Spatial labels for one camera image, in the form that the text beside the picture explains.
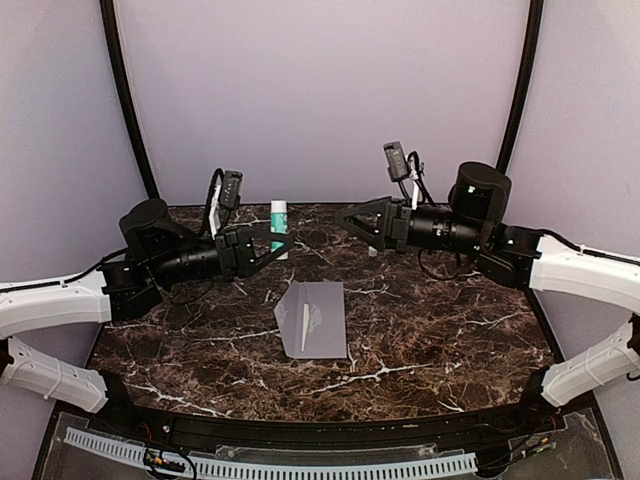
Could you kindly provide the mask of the cream lined letter paper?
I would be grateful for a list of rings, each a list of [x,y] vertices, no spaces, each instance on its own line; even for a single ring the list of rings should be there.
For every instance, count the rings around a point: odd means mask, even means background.
[[[310,325],[310,305],[308,303],[303,304],[302,326],[301,326],[301,344],[300,351],[304,352],[306,348],[306,341]]]

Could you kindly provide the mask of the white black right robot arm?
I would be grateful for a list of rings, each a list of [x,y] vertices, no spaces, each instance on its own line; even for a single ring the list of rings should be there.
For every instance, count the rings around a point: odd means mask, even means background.
[[[510,413],[511,426],[530,434],[547,420],[549,409],[638,372],[639,260],[577,245],[550,230],[506,225],[510,190],[510,179],[494,167],[465,162],[446,204],[412,207],[384,197],[342,210],[336,221],[378,251],[416,247],[465,255],[504,287],[572,294],[630,312],[606,339],[530,376]]]

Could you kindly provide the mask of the grey paper envelope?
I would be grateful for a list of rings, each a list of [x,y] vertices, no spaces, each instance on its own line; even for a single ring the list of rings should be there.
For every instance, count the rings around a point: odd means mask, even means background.
[[[303,304],[310,305],[310,325],[300,351]],[[293,359],[346,359],[347,338],[342,282],[293,281],[274,315],[285,354]]]

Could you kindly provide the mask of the white green glue stick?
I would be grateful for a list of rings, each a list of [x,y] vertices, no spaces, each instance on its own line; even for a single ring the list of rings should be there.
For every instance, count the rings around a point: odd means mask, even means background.
[[[270,205],[271,233],[288,233],[288,208],[285,200],[271,200]],[[276,251],[284,244],[278,241],[271,242],[271,251]],[[288,252],[283,253],[277,260],[288,260]]]

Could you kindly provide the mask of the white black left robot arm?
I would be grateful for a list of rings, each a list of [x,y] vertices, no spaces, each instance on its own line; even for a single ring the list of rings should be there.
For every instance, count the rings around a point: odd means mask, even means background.
[[[138,319],[176,284],[250,277],[286,254],[288,234],[231,226],[207,238],[174,221],[167,204],[146,200],[121,218],[125,248],[72,277],[1,287],[1,382],[91,414],[120,436],[141,427],[117,374],[81,368],[37,351],[18,334],[76,323]]]

